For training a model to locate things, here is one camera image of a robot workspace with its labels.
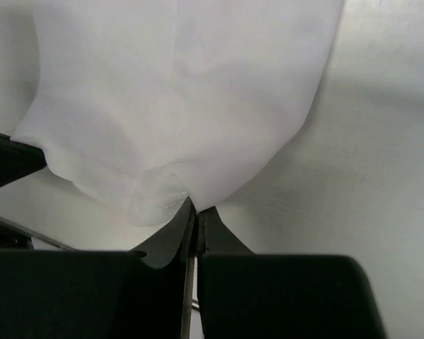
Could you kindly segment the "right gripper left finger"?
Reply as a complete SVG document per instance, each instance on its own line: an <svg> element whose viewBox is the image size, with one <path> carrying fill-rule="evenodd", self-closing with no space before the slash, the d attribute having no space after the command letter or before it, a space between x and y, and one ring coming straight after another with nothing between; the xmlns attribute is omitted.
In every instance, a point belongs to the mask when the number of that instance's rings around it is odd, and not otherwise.
<svg viewBox="0 0 424 339"><path fill-rule="evenodd" d="M128 251L35 250L0 220L0 338L188 338L194 218Z"/></svg>

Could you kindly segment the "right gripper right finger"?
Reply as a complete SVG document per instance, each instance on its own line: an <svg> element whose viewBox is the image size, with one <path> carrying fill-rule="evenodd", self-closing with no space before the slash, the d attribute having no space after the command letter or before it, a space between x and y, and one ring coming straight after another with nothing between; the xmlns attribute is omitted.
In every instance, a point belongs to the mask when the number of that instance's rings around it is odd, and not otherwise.
<svg viewBox="0 0 424 339"><path fill-rule="evenodd" d="M351 257L256 254L215 208L199 213L197 293L206 338L384 338Z"/></svg>

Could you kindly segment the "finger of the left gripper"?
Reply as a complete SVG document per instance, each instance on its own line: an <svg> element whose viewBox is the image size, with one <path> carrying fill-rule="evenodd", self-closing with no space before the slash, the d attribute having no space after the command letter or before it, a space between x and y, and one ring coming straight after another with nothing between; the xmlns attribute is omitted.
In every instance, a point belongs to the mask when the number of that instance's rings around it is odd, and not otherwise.
<svg viewBox="0 0 424 339"><path fill-rule="evenodd" d="M39 148L12 141L0 133L0 188L46 166L44 153Z"/></svg>

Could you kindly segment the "white t-shirt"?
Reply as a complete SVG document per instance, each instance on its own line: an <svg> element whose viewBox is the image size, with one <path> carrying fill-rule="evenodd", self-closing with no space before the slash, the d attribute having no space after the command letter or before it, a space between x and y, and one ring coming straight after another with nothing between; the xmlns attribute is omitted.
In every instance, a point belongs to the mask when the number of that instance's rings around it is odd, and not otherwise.
<svg viewBox="0 0 424 339"><path fill-rule="evenodd" d="M13 135L135 225L235 193L301 129L342 1L37 1Z"/></svg>

